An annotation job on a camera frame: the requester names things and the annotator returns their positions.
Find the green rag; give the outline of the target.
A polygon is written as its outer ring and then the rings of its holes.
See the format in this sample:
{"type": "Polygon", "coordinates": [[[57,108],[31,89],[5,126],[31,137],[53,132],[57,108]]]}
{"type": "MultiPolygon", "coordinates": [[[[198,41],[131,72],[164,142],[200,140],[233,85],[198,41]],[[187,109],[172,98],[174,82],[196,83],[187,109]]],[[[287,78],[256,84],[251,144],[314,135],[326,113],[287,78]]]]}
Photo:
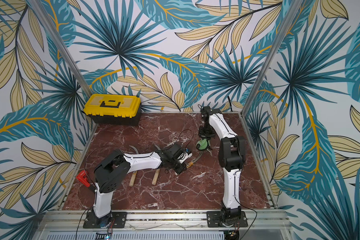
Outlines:
{"type": "Polygon", "coordinates": [[[210,140],[201,139],[197,142],[196,148],[198,151],[206,151],[210,148],[210,140]]]}

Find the sickle labelled handle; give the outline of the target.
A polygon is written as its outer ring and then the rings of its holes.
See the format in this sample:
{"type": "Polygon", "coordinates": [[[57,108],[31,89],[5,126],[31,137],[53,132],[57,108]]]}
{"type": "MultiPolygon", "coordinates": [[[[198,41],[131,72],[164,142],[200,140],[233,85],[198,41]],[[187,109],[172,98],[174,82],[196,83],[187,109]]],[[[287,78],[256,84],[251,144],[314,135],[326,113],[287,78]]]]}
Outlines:
{"type": "Polygon", "coordinates": [[[187,163],[187,164],[186,164],[187,169],[190,168],[190,167],[192,167],[192,166],[203,156],[203,153],[204,153],[204,152],[200,152],[199,155],[198,155],[195,159],[193,159],[192,161],[190,161],[189,163],[187,163]]]}

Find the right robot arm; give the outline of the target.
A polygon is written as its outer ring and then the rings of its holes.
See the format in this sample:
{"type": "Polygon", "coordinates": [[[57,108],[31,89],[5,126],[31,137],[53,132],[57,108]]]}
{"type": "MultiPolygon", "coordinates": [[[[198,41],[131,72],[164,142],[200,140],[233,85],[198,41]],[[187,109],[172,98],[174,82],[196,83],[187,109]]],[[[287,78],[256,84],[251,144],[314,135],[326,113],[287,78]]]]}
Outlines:
{"type": "Polygon", "coordinates": [[[219,137],[218,160],[224,173],[224,195],[221,215],[224,219],[239,218],[242,205],[239,197],[239,181],[246,156],[246,139],[239,136],[226,122],[219,109],[201,107],[204,125],[199,127],[197,143],[199,151],[210,148],[210,140],[219,137]]]}

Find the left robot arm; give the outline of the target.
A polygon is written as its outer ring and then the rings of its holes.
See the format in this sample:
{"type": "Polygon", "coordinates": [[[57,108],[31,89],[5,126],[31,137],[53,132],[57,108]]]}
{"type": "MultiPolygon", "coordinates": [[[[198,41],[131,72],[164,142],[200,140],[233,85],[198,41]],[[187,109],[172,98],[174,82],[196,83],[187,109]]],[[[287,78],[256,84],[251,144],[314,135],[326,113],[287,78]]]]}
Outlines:
{"type": "Polygon", "coordinates": [[[172,169],[181,174],[187,167],[185,161],[192,157],[192,151],[172,144],[162,150],[154,150],[146,154],[124,154],[116,149],[108,155],[94,171],[96,197],[93,213],[97,219],[111,216],[111,202],[114,191],[131,172],[146,169],[172,169]]]}

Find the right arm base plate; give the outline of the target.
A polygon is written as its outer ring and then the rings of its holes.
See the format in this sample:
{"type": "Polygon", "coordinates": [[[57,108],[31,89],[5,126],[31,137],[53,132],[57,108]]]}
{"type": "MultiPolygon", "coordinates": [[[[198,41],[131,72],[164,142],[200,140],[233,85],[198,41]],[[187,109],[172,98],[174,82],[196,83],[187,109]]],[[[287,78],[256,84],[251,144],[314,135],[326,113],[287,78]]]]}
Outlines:
{"type": "Polygon", "coordinates": [[[228,217],[222,211],[207,211],[207,224],[209,228],[233,228],[233,227],[248,227],[247,217],[245,212],[234,213],[233,217],[228,217]]]}

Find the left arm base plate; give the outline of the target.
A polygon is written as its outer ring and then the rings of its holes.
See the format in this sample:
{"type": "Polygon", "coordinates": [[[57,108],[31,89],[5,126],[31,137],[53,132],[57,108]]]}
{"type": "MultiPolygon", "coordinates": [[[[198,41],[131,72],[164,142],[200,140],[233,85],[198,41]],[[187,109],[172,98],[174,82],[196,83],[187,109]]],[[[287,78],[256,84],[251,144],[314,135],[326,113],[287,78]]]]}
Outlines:
{"type": "Polygon", "coordinates": [[[84,229],[123,229],[127,219],[127,212],[110,212],[104,217],[98,218],[90,211],[86,215],[84,229]]]}

